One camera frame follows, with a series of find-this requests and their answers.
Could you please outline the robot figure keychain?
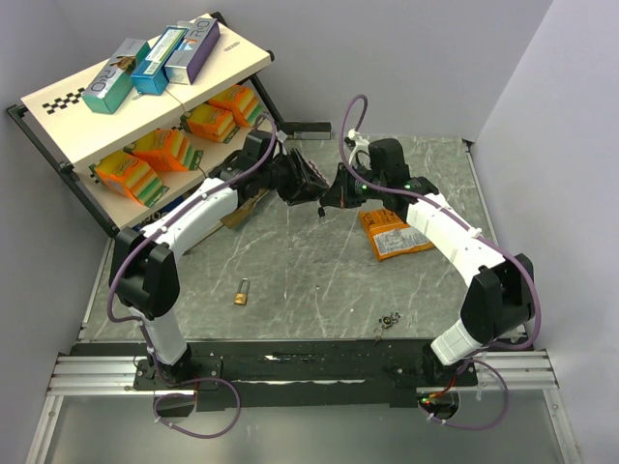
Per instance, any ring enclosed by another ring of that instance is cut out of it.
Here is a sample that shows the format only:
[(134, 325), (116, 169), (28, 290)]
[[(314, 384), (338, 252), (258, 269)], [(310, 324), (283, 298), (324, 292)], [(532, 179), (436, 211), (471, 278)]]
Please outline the robot figure keychain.
[(374, 336), (380, 338), (383, 333), (389, 330), (393, 325), (397, 324), (400, 319), (398, 312), (392, 312), (388, 315), (383, 315), (378, 319), (378, 326), (374, 329)]

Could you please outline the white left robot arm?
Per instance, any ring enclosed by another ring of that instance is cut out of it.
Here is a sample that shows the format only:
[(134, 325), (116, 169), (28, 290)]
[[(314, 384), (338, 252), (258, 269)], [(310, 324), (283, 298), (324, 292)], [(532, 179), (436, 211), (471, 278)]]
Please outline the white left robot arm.
[(276, 191), (293, 206), (318, 200), (328, 187), (298, 150), (285, 151), (272, 133), (253, 130), (241, 149), (213, 168), (165, 217), (115, 236), (108, 298), (128, 308), (129, 320), (137, 323), (147, 343), (149, 361), (167, 387), (181, 388), (195, 374), (191, 348), (173, 310), (180, 295), (179, 259), (222, 218), (263, 190)]

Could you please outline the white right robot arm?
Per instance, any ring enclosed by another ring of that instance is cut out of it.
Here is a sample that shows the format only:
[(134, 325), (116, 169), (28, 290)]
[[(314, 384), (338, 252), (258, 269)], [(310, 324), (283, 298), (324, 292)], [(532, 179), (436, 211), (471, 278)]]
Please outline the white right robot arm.
[(379, 200), (405, 224), (422, 233), (458, 271), (467, 286), (457, 321), (429, 345), (424, 377), (444, 385), (456, 363), (528, 322), (539, 304), (530, 260), (500, 250), (466, 222), (425, 177), (413, 177), (401, 144), (370, 142), (353, 133), (339, 142), (341, 162), (324, 207), (357, 208)]

